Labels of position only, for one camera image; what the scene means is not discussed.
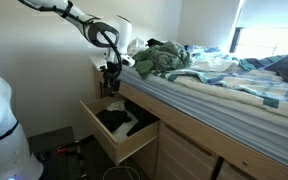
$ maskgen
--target cable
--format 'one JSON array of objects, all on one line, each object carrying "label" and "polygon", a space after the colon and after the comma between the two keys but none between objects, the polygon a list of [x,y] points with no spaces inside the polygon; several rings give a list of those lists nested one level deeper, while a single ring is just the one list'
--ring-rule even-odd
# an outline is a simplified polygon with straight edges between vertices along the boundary
[{"label": "cable", "polygon": [[114,170],[114,169],[124,169],[124,168],[126,169],[127,174],[130,176],[131,180],[133,180],[133,177],[132,177],[131,173],[128,171],[128,169],[133,170],[133,171],[136,173],[138,180],[141,180],[141,177],[140,177],[140,175],[138,174],[138,172],[137,172],[134,168],[132,168],[132,167],[130,167],[130,166],[127,166],[127,162],[126,162],[126,161],[125,161],[125,166],[111,167],[111,168],[109,168],[108,170],[106,170],[105,173],[104,173],[104,175],[103,175],[103,180],[105,180],[105,176],[106,176],[106,174],[107,174],[109,171]]},{"label": "cable", "polygon": [[127,174],[131,177],[131,179],[133,180],[133,177],[131,175],[131,173],[128,171],[128,168],[125,168]]}]

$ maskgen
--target wooden panel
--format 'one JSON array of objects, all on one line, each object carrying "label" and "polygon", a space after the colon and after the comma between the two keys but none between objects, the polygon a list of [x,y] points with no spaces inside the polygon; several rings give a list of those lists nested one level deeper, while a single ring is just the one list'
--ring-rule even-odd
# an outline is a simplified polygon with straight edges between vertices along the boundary
[{"label": "wooden panel", "polygon": [[212,150],[256,179],[288,179],[288,167],[155,98],[125,83],[121,83],[119,93],[159,117],[186,138]]},{"label": "wooden panel", "polygon": [[116,96],[114,98],[103,98],[96,101],[92,101],[89,103],[83,103],[80,101],[80,104],[85,111],[85,113],[88,115],[91,121],[93,121],[94,124],[96,124],[96,127],[100,129],[101,132],[105,134],[111,141],[113,141],[115,144],[117,143],[116,138],[112,135],[112,133],[101,123],[101,121],[95,116],[95,114],[101,112],[102,110],[106,109],[112,102],[122,100],[123,98],[120,96]]},{"label": "wooden panel", "polygon": [[183,180],[167,166],[162,160],[158,160],[156,164],[155,180]]},{"label": "wooden panel", "polygon": [[147,127],[136,132],[125,141],[119,142],[118,159],[123,161],[136,151],[157,138],[158,134],[158,121],[148,125]]},{"label": "wooden panel", "polygon": [[233,165],[230,165],[228,162],[224,161],[220,173],[217,180],[232,180],[232,179],[238,179],[238,180],[254,180],[253,177],[249,176],[248,174],[242,172],[238,168],[234,167]]},{"label": "wooden panel", "polygon": [[187,180],[204,180],[198,177],[198,174],[192,172],[187,166],[183,165],[181,159],[173,157],[173,154],[169,154],[165,149],[159,148],[158,161],[164,162],[169,169],[180,179]]},{"label": "wooden panel", "polygon": [[132,155],[132,159],[141,167],[150,179],[154,179],[157,145],[158,139],[156,138]]},{"label": "wooden panel", "polygon": [[186,139],[175,134],[169,128],[162,126],[160,132],[159,158],[169,158],[164,161],[174,167],[174,171],[180,171],[183,179],[210,179],[215,157],[191,144]]},{"label": "wooden panel", "polygon": [[99,142],[99,144],[102,146],[102,148],[105,150],[107,155],[116,164],[117,163],[116,149],[118,145],[117,140],[105,127],[104,128],[102,127],[103,126],[102,123],[97,122],[99,120],[88,109],[88,107],[83,102],[80,103],[86,115],[88,116],[86,125],[88,126],[88,128],[90,129],[91,133],[94,135],[96,140]]}]

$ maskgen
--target floor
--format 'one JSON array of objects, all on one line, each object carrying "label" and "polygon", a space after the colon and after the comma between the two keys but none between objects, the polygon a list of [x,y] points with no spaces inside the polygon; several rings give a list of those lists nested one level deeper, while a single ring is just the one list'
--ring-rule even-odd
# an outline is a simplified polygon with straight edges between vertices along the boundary
[{"label": "floor", "polygon": [[[40,180],[149,180],[131,158],[116,167],[93,136],[86,140],[87,143],[81,145],[81,156],[78,156],[76,153],[56,151],[57,147],[74,142],[71,127],[28,138],[31,151],[44,165],[44,173]],[[87,178],[81,178],[83,172],[87,174]]]}]

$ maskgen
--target mattress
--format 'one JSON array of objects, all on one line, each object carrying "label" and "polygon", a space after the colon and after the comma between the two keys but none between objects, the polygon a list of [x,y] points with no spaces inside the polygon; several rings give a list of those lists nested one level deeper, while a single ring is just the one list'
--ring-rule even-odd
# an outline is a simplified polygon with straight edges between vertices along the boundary
[{"label": "mattress", "polygon": [[201,93],[124,67],[120,79],[227,136],[288,166],[288,117]]}]

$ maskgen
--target storage bed drawers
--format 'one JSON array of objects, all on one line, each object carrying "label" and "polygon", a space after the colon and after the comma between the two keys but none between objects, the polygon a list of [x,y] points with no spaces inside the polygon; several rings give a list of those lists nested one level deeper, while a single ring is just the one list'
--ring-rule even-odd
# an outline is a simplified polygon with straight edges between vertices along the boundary
[{"label": "storage bed drawers", "polygon": [[255,178],[239,170],[235,166],[229,164],[227,161],[224,161],[220,170],[219,175],[216,178],[217,180],[255,180]]},{"label": "storage bed drawers", "polygon": [[210,179],[216,156],[161,123],[156,178],[171,171],[172,179]]},{"label": "storage bed drawers", "polygon": [[123,97],[116,95],[116,97],[106,97],[89,103],[80,101],[82,109],[88,117],[86,120],[88,128],[115,165],[157,138],[159,123],[159,121],[155,121],[129,137],[125,136],[125,138],[118,137],[114,132],[111,133],[96,117],[96,114],[105,110],[112,102],[119,100],[123,100]]}]

